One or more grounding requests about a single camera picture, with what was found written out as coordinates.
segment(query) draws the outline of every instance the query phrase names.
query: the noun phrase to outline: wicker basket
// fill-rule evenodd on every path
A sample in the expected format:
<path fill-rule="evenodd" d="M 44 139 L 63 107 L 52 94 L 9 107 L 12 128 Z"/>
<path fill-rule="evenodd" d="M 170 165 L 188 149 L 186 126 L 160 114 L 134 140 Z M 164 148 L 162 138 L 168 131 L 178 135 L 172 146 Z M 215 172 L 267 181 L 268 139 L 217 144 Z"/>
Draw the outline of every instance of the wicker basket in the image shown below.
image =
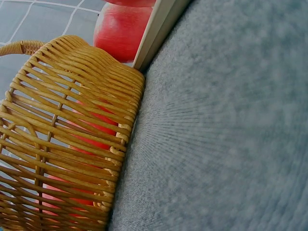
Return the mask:
<path fill-rule="evenodd" d="M 32 56 L 0 106 L 0 226 L 103 230 L 142 74 L 77 36 L 0 48 L 0 56 L 10 53 Z"/>

